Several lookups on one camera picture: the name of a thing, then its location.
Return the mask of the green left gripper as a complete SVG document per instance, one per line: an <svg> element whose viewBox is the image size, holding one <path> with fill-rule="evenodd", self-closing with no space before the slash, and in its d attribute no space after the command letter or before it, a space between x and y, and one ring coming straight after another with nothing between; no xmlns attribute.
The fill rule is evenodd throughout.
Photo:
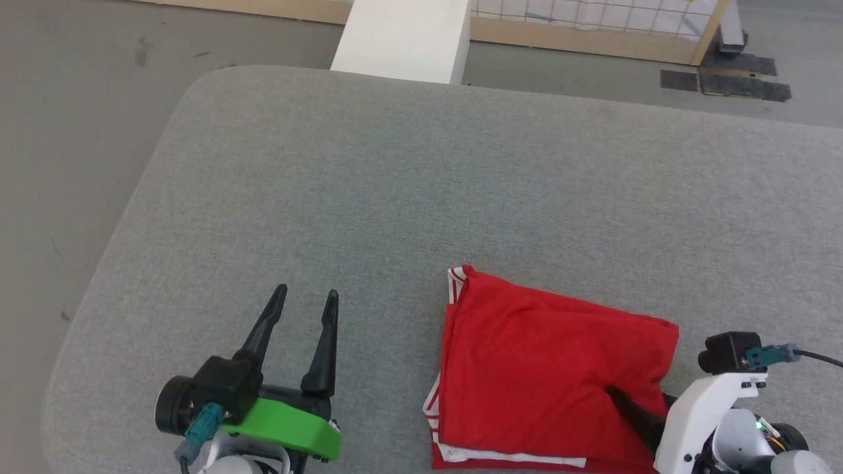
<svg viewBox="0 0 843 474"><path fill-rule="evenodd" d="M278 285L233 360L262 370L272 330L281 320L287 285ZM240 407L231 393L211 395L186 376L165 384L155 403L155 425L177 435L180 463L328 463L340 456L342 435L331 417L335 395L339 294L329 291L310 368L295 390L265 385Z"/></svg>

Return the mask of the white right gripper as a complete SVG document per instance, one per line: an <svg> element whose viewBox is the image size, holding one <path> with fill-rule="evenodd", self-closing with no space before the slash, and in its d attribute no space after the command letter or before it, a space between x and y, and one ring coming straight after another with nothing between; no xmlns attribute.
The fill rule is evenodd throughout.
<svg viewBox="0 0 843 474"><path fill-rule="evenodd" d="M659 416L623 390L605 391L623 420L655 452L659 473L810 473L812 452L789 448L782 432L736 402L756 397L768 374L726 373L694 381Z"/></svg>

